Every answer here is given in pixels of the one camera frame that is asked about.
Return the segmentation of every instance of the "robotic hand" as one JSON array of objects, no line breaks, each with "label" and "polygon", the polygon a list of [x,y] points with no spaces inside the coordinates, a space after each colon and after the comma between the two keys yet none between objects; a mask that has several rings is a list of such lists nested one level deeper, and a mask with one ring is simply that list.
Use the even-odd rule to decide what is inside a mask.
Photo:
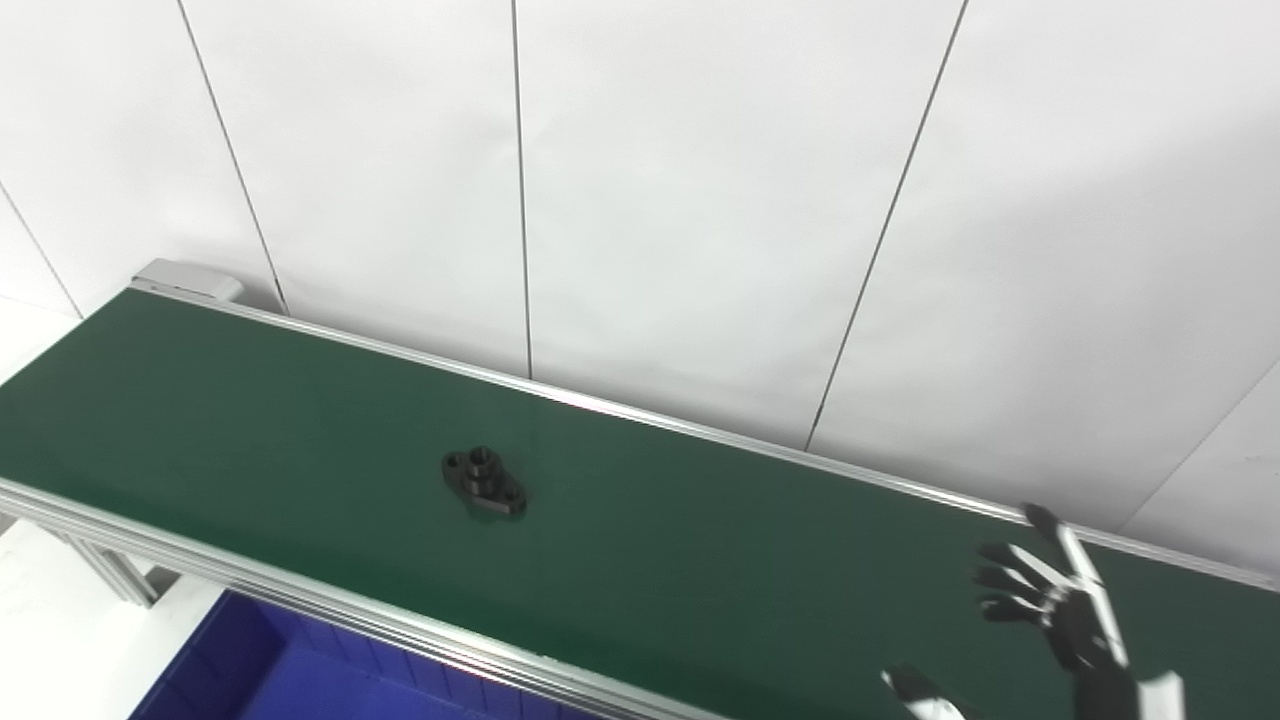
[{"label": "robotic hand", "polygon": [[[979,598],[982,616],[1043,630],[1059,665],[1073,675],[1075,720],[1184,720],[1181,678],[1166,673],[1139,683],[1129,671],[1111,598],[1080,539],[1044,507],[1024,511],[1069,573],[1016,544],[984,544],[978,553],[995,565],[979,568],[974,582],[998,592]],[[909,665],[890,667],[882,678],[918,720],[982,717]]]}]

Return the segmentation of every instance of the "white wall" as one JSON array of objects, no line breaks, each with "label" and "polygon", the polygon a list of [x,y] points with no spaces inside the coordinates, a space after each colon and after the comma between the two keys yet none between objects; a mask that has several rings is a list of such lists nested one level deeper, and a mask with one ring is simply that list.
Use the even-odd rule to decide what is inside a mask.
[{"label": "white wall", "polygon": [[0,182],[31,232],[0,204],[0,296],[74,313],[61,279],[92,311],[192,260],[320,323],[1280,568],[1274,5],[969,5],[896,204],[957,0],[512,9],[10,9]]},{"label": "white wall", "polygon": [[186,6],[291,313],[525,374],[511,3]]},{"label": "white wall", "polygon": [[61,340],[77,322],[61,311],[0,297],[0,383]]},{"label": "white wall", "polygon": [[959,6],[521,5],[535,377],[801,445]]},{"label": "white wall", "polygon": [[812,450],[1117,529],[1280,356],[1280,8],[1156,10],[969,6]]},{"label": "white wall", "polygon": [[50,0],[4,13],[0,182],[79,309],[156,256],[234,273],[252,302],[275,306],[178,5]]}]

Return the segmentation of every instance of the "blue bin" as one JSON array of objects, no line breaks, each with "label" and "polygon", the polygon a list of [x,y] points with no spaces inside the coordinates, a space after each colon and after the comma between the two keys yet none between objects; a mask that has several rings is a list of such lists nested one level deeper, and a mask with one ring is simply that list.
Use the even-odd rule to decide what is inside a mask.
[{"label": "blue bin", "polygon": [[131,720],[594,720],[225,592]]}]

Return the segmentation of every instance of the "panel seam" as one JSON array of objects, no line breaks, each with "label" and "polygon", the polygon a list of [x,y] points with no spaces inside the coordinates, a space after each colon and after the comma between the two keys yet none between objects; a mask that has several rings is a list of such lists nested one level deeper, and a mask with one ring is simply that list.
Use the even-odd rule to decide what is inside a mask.
[{"label": "panel seam", "polygon": [[45,261],[45,266],[49,268],[49,273],[54,275],[54,282],[58,283],[58,287],[61,288],[63,295],[67,296],[67,302],[70,302],[72,310],[76,311],[76,316],[83,320],[84,313],[81,311],[79,305],[76,304],[76,299],[72,297],[72,291],[67,288],[67,283],[63,282],[63,277],[58,273],[58,269],[54,268],[54,261],[50,260],[49,254],[45,252],[45,246],[40,243],[40,240],[36,238],[36,233],[31,232],[31,225],[27,224],[27,218],[22,215],[22,210],[18,209],[18,204],[14,202],[13,196],[9,195],[9,188],[6,188],[3,182],[0,182],[0,195],[4,195],[4,200],[5,202],[9,204],[9,209],[12,209],[14,217],[18,218],[18,224],[22,225],[22,231],[27,233],[27,238],[31,240],[31,243],[36,246],[36,252],[40,252],[40,259]]},{"label": "panel seam", "polygon": [[525,360],[529,379],[534,379],[534,331],[529,305],[529,225],[525,215],[525,124],[520,108],[520,28],[516,0],[511,0],[511,60],[516,86],[516,168],[520,182],[520,260],[525,282]]},{"label": "panel seam", "polygon": [[241,193],[244,197],[244,205],[248,208],[250,219],[253,222],[253,232],[257,233],[257,242],[262,249],[262,256],[266,259],[266,268],[271,273],[271,282],[275,284],[275,295],[280,301],[280,310],[285,315],[289,315],[289,302],[284,299],[284,288],[280,286],[280,275],[275,272],[275,260],[271,259],[271,250],[266,246],[266,236],[262,234],[262,224],[257,219],[257,210],[253,208],[253,199],[250,196],[248,184],[244,183],[244,173],[241,172],[239,159],[236,156],[236,147],[232,145],[232,136],[227,131],[227,122],[223,119],[223,110],[218,105],[218,96],[214,94],[214,85],[209,79],[209,70],[205,68],[205,58],[200,54],[200,45],[196,42],[196,32],[191,27],[191,18],[187,17],[187,6],[182,0],[175,0],[178,3],[178,12],[182,13],[182,24],[187,28],[187,38],[191,41],[191,49],[196,54],[196,64],[200,65],[200,77],[205,81],[205,90],[209,92],[209,101],[214,106],[214,115],[218,118],[218,127],[221,129],[223,141],[227,143],[227,154],[230,155],[232,168],[236,169],[236,179],[239,182]]},{"label": "panel seam", "polygon": [[849,314],[849,322],[845,324],[845,334],[840,341],[840,348],[836,350],[836,360],[831,364],[831,373],[827,375],[827,384],[822,391],[822,398],[818,401],[818,410],[814,413],[813,424],[809,427],[809,437],[805,438],[804,451],[808,452],[809,447],[813,445],[813,436],[818,432],[818,423],[822,420],[822,413],[827,407],[827,397],[831,395],[831,386],[836,380],[836,372],[840,369],[840,361],[845,356],[845,348],[849,346],[849,336],[854,328],[854,320],[858,318],[858,311],[863,306],[863,297],[867,295],[867,284],[870,282],[872,272],[876,269],[876,260],[879,258],[881,246],[884,245],[884,236],[888,232],[890,220],[893,219],[893,210],[897,208],[897,200],[902,193],[902,184],[906,182],[906,174],[911,169],[911,160],[915,158],[915,150],[920,145],[920,136],[924,135],[924,124],[929,119],[929,110],[933,109],[933,100],[937,97],[938,86],[942,85],[942,74],[947,69],[947,60],[951,59],[951,49],[955,46],[956,36],[960,33],[960,23],[964,22],[964,13],[969,8],[969,0],[964,0],[960,4],[960,12],[956,14],[955,26],[951,28],[951,36],[947,38],[947,46],[942,51],[942,61],[938,64],[938,72],[933,77],[933,86],[929,88],[929,96],[924,101],[924,111],[920,114],[920,122],[915,127],[915,137],[911,138],[911,146],[906,151],[906,161],[902,164],[902,172],[897,177],[897,186],[893,188],[893,196],[890,199],[888,210],[884,214],[884,222],[881,224],[879,234],[876,237],[876,247],[872,249],[870,260],[867,263],[867,272],[863,274],[861,286],[858,288],[858,297],[854,300],[854,309]]},{"label": "panel seam", "polygon": [[1258,386],[1262,384],[1262,380],[1267,379],[1267,375],[1275,372],[1277,366],[1280,366],[1280,357],[1276,357],[1270,365],[1267,365],[1267,369],[1263,370],[1261,375],[1258,375],[1258,379],[1253,380],[1253,383],[1249,384],[1248,389],[1244,391],[1244,395],[1242,395],[1234,404],[1231,404],[1230,407],[1228,407],[1226,413],[1224,413],[1222,416],[1219,418],[1216,423],[1213,423],[1213,427],[1211,427],[1208,432],[1204,433],[1204,437],[1202,437],[1199,442],[1197,442],[1190,448],[1190,451],[1187,455],[1184,455],[1181,460],[1178,461],[1178,465],[1174,465],[1174,469],[1170,470],[1167,475],[1165,475],[1165,479],[1160,480],[1160,484],[1152,488],[1152,491],[1148,492],[1144,498],[1142,498],[1142,502],[1138,503],[1138,507],[1133,512],[1130,512],[1129,516],[1125,518],[1123,523],[1120,523],[1119,529],[1116,530],[1117,533],[1124,533],[1126,530],[1129,523],[1133,523],[1134,518],[1137,518],[1142,512],[1142,509],[1149,505],[1151,501],[1155,500],[1157,495],[1160,495],[1160,491],[1169,484],[1169,480],[1174,479],[1174,475],[1178,474],[1178,470],[1183,469],[1183,465],[1185,465],[1187,461],[1190,460],[1192,456],[1199,451],[1201,446],[1204,445],[1208,441],[1208,438],[1213,437],[1213,433],[1216,433],[1217,429],[1222,427],[1222,423],[1225,423],[1226,419],[1230,418],[1236,411],[1236,409],[1240,407],[1240,405],[1244,402],[1245,398],[1253,395],[1253,391],[1257,389]]}]

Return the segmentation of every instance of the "black metal part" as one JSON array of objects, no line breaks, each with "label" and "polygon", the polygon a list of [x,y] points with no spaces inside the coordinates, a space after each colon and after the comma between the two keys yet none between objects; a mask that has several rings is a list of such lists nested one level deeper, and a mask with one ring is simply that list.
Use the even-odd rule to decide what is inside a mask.
[{"label": "black metal part", "polygon": [[485,446],[449,452],[440,460],[444,482],[463,500],[506,515],[524,512],[525,488],[502,466],[502,457]]}]

